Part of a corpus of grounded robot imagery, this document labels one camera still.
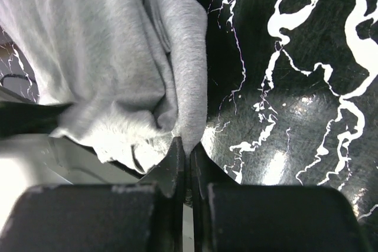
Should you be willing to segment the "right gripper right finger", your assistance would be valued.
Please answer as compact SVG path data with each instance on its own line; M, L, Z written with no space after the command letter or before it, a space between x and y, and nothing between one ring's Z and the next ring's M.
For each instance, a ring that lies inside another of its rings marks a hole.
M371 251L351 205L323 186L241 185L198 144L190 156L195 251Z

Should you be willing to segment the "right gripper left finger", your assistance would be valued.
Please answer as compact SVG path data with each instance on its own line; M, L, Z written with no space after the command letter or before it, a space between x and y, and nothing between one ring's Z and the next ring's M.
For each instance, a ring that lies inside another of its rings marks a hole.
M17 200L2 251L181 251L184 151L134 184L36 185Z

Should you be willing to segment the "grey t shirt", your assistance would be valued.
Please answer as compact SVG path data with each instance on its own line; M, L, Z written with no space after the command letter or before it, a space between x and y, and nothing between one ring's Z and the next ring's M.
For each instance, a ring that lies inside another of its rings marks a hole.
M34 70L52 136L144 174L138 153L173 133L191 153L207 118L207 14L196 0L1 0L1 27Z

